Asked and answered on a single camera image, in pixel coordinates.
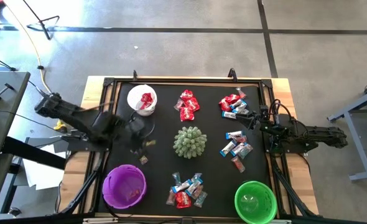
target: wooden table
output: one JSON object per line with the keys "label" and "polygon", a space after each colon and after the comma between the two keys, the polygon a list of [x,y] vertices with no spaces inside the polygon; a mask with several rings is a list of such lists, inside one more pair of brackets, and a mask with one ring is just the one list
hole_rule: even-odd
{"label": "wooden table", "polygon": [[[81,106],[83,108],[91,108],[96,105],[99,105],[100,98],[101,98],[101,92],[103,89],[104,78],[108,78],[108,77],[102,77],[102,76],[88,77],[85,91],[84,91],[83,101],[81,103]],[[216,79],[216,77],[139,77],[139,78],[141,79],[146,79],[146,78],[181,78],[181,79],[213,78],[213,79]],[[217,79],[231,80],[231,78],[220,78],[220,77],[218,77]],[[239,78],[239,79],[240,80],[241,79],[253,79],[254,80],[254,79],[260,79],[260,78]],[[272,78],[271,80],[273,84],[274,97],[276,99],[280,99],[281,103],[287,106],[291,115],[296,117],[294,102],[293,102],[292,95],[290,92],[289,80],[286,78]],[[240,83],[240,84],[239,83],[224,83],[224,84],[221,84],[221,83],[180,83],[179,85],[248,86],[249,84],[243,84],[243,83]],[[115,86],[115,88],[118,93],[119,85]],[[106,94],[107,100],[110,99],[109,97],[110,94],[111,94],[111,88],[108,89],[108,92]],[[265,96],[266,96],[267,105],[270,105],[268,94],[265,94]],[[69,202],[74,198],[76,193],[79,191],[81,185],[83,184],[85,170],[86,170],[87,162],[88,162],[88,157],[89,157],[89,152],[78,152],[67,163],[66,168],[65,168],[65,175],[63,176],[62,185],[60,188],[60,194],[61,194],[60,210],[63,210],[69,204]],[[306,162],[304,161],[303,158],[301,158],[297,154],[287,154],[287,164],[289,167],[289,174],[290,174],[290,179],[291,179],[291,184],[292,184],[293,189],[297,192],[298,196],[306,204],[306,206],[308,206],[308,208],[312,212],[317,214],[318,208],[317,208],[316,199],[314,195],[314,188],[312,186],[312,180],[310,178],[309,168]],[[289,210],[289,203],[287,199],[287,193],[282,185],[281,185],[281,192],[282,192],[284,208],[289,213],[290,210]],[[87,212],[90,209],[92,193],[93,193],[93,185],[91,186],[87,194],[87,200],[86,200],[85,209],[84,209],[85,212]]]}

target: purple basket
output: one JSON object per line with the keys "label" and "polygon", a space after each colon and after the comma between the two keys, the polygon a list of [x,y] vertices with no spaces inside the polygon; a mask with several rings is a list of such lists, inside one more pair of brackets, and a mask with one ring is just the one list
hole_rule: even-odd
{"label": "purple basket", "polygon": [[106,203],[113,208],[131,207],[146,193],[145,175],[135,166],[121,165],[105,178],[102,193]]}

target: green bucket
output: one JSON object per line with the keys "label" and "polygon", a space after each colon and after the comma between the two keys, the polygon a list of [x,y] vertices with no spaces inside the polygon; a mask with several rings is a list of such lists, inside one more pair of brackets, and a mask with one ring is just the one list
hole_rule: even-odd
{"label": "green bucket", "polygon": [[269,223],[276,215],[277,203],[272,190],[258,181],[242,184],[235,194],[240,218],[250,224]]}

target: gray concrete floor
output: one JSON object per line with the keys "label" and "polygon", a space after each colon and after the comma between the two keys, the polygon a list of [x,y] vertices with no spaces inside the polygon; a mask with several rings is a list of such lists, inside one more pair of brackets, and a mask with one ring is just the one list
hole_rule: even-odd
{"label": "gray concrete floor", "polygon": [[[41,18],[61,16],[60,26],[261,28],[255,0],[28,3]],[[24,24],[35,22],[22,2],[10,5]],[[264,7],[270,29],[367,29],[366,0],[264,0]],[[18,26],[7,9],[0,10],[0,21]],[[224,77],[234,67],[241,77],[271,76],[262,34],[56,32],[51,41],[41,32],[30,35],[51,89],[77,104],[89,75],[131,75],[136,69],[140,75]],[[289,79],[298,119],[305,124],[331,126],[326,117],[361,96],[367,85],[367,35],[271,35],[271,42],[278,76]],[[41,85],[25,33],[0,31],[0,59],[29,71]],[[18,113],[53,125],[34,113],[39,99],[28,86]],[[349,134],[344,121],[335,125]],[[21,140],[54,134],[21,118],[10,131]],[[343,149],[321,145],[309,153],[318,208],[325,217],[367,222],[367,180],[348,178],[363,171],[352,138],[348,141]],[[56,195],[55,189],[20,187],[12,205],[22,208],[23,217],[45,215]]]}

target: paper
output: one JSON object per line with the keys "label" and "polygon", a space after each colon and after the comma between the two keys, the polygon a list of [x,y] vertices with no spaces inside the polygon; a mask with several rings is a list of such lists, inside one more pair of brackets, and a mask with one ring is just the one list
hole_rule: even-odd
{"label": "paper", "polygon": [[[55,153],[53,145],[44,146],[41,148],[41,150],[50,152],[66,159],[66,153]],[[64,170],[42,165],[28,159],[23,159],[23,163],[25,167],[27,183],[29,184],[29,187],[35,185],[36,190],[58,187],[59,183],[63,179],[63,174],[65,173]]]}

